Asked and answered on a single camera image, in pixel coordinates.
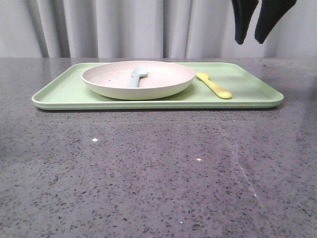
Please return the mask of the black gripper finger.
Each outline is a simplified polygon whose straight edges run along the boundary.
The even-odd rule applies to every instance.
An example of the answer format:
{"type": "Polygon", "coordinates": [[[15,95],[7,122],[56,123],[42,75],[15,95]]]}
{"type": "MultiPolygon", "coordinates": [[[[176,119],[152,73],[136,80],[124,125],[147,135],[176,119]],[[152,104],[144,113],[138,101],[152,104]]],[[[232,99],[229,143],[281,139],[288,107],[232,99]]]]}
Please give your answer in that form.
{"type": "Polygon", "coordinates": [[[296,0],[263,0],[255,29],[255,39],[263,44],[271,30],[283,15],[291,9],[296,0]]]}
{"type": "Polygon", "coordinates": [[[247,36],[253,13],[259,3],[258,0],[232,0],[235,20],[235,41],[242,45],[247,36]]]}

